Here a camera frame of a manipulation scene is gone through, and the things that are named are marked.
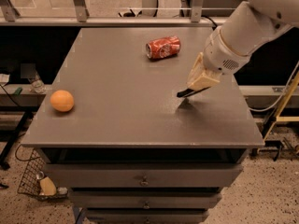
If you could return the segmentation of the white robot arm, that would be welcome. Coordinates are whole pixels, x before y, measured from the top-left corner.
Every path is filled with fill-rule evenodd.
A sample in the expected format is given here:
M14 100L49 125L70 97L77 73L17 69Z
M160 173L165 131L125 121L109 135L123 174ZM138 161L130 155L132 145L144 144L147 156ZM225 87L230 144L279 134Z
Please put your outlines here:
M187 79L191 91L204 91L231 75L264 44L299 27L299 0L245 0L206 39Z

